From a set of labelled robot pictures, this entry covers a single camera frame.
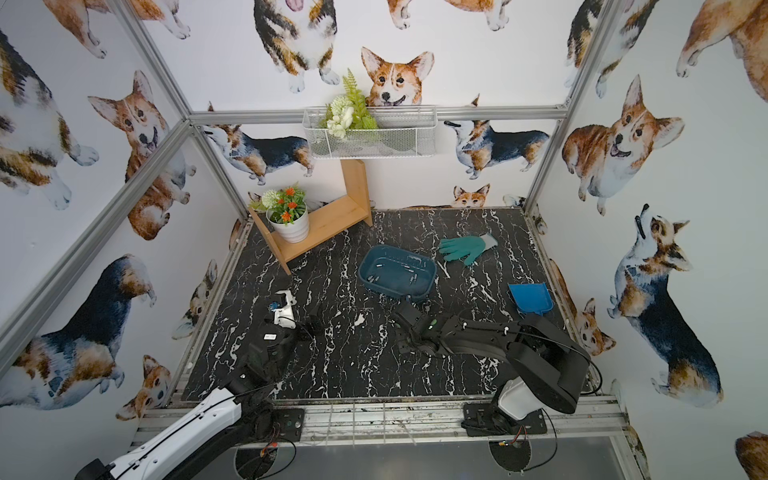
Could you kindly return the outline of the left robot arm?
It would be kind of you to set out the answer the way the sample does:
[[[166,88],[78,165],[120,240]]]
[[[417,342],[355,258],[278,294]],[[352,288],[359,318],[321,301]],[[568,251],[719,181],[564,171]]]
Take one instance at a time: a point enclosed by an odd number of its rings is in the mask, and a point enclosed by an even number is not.
[[[95,459],[77,479],[190,479],[224,451],[273,434],[268,400],[288,372],[298,343],[314,338],[321,320],[313,311],[293,329],[266,321],[248,333],[237,366],[195,408],[135,450],[106,464]]]

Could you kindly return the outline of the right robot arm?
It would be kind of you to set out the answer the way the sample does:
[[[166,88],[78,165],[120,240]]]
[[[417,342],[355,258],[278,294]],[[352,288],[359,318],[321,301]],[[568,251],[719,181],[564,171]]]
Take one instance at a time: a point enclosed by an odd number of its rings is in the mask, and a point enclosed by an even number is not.
[[[516,322],[463,319],[455,314],[430,317],[408,302],[398,304],[392,318],[405,347],[432,357],[473,355],[512,366],[496,406],[516,421],[548,407],[573,414],[590,367],[590,357],[548,319],[528,314]]]

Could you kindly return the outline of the teal plastic storage box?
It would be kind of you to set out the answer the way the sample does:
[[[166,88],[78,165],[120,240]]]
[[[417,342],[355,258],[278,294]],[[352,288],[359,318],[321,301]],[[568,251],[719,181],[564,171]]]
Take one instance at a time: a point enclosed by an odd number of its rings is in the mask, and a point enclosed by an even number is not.
[[[437,265],[420,254],[376,245],[359,265],[358,278],[373,292],[418,304],[427,300],[435,284]]]

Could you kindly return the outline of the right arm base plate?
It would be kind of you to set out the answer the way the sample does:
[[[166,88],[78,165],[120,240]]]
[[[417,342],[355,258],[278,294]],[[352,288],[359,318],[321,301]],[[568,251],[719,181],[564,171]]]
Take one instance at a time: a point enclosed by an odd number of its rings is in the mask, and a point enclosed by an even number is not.
[[[544,412],[537,410],[522,420],[507,416],[492,403],[465,403],[461,427],[469,437],[542,435],[548,432]]]

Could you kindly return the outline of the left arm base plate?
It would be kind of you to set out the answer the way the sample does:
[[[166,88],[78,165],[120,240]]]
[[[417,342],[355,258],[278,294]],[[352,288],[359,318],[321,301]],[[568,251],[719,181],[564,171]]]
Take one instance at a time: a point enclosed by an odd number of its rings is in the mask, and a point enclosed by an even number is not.
[[[305,410],[295,408],[264,409],[248,413],[223,430],[225,439],[234,445],[265,443],[278,438],[294,443],[301,440],[305,424]]]

